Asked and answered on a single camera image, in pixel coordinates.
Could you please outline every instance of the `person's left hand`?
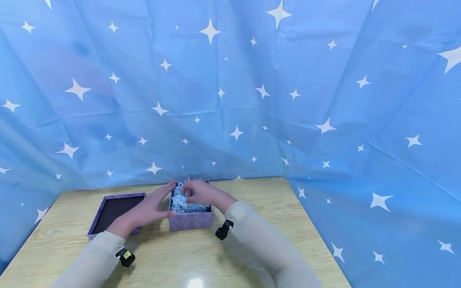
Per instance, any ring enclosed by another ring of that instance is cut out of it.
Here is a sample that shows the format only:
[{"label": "person's left hand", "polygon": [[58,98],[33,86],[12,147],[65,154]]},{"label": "person's left hand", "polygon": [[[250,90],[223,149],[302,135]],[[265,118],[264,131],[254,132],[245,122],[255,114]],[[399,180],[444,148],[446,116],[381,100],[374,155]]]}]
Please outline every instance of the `person's left hand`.
[{"label": "person's left hand", "polygon": [[175,216],[174,211],[159,211],[160,203],[174,187],[174,179],[171,179],[166,185],[153,191],[138,205],[117,218],[107,231],[126,239],[136,227]]}]

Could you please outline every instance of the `blue shredded paper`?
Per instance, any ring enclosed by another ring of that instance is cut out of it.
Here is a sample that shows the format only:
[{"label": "blue shredded paper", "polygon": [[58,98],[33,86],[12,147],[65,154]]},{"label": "blue shredded paper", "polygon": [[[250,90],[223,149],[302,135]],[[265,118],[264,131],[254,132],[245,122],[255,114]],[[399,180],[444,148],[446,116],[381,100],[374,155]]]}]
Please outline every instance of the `blue shredded paper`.
[{"label": "blue shredded paper", "polygon": [[171,196],[171,210],[178,214],[210,212],[210,206],[198,203],[186,203],[187,196],[182,194],[183,182],[178,182]]}]

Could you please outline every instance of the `wood grain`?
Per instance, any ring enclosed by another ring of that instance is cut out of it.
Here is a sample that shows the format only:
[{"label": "wood grain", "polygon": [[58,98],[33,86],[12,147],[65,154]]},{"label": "wood grain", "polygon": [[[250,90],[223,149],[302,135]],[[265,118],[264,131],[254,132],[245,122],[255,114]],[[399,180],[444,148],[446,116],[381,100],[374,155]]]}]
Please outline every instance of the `wood grain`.
[{"label": "wood grain", "polygon": [[[249,203],[287,235],[323,287],[350,287],[283,178],[220,181],[212,185]],[[150,193],[157,187],[63,193],[0,277],[0,287],[49,288],[88,244],[86,233],[103,196]],[[162,203],[165,209],[168,200]],[[104,287],[274,287],[256,259],[232,235],[223,242],[214,236],[223,221],[223,215],[216,211],[211,229],[170,232],[167,220],[143,227],[126,244],[134,251],[136,261],[130,268],[119,265]]]}]

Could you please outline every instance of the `purple box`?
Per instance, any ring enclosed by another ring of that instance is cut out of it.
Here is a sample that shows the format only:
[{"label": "purple box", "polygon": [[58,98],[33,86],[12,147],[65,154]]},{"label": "purple box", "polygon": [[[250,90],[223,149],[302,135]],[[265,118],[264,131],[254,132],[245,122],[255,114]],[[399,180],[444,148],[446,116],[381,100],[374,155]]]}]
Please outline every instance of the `purple box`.
[{"label": "purple box", "polygon": [[[146,193],[131,193],[104,196],[98,212],[91,224],[87,237],[92,240],[99,233],[105,231],[117,217],[122,216],[131,208],[146,198]],[[133,234],[139,234],[141,227],[135,228]]]},{"label": "purple box", "polygon": [[[172,197],[170,197],[169,210],[171,210],[171,201]],[[213,207],[210,205],[210,212],[177,214],[176,216],[168,218],[168,223],[170,224],[170,231],[210,228],[212,218]]]}]

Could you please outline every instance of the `yellow label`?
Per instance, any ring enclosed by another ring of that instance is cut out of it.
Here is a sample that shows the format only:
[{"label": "yellow label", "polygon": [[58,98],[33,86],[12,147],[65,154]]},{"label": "yellow label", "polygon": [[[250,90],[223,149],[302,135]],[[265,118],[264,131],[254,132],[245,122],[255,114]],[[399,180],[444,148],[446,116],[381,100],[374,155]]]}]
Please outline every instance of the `yellow label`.
[{"label": "yellow label", "polygon": [[131,253],[129,251],[126,251],[125,254],[123,254],[123,258],[128,259],[128,257],[131,256]]}]

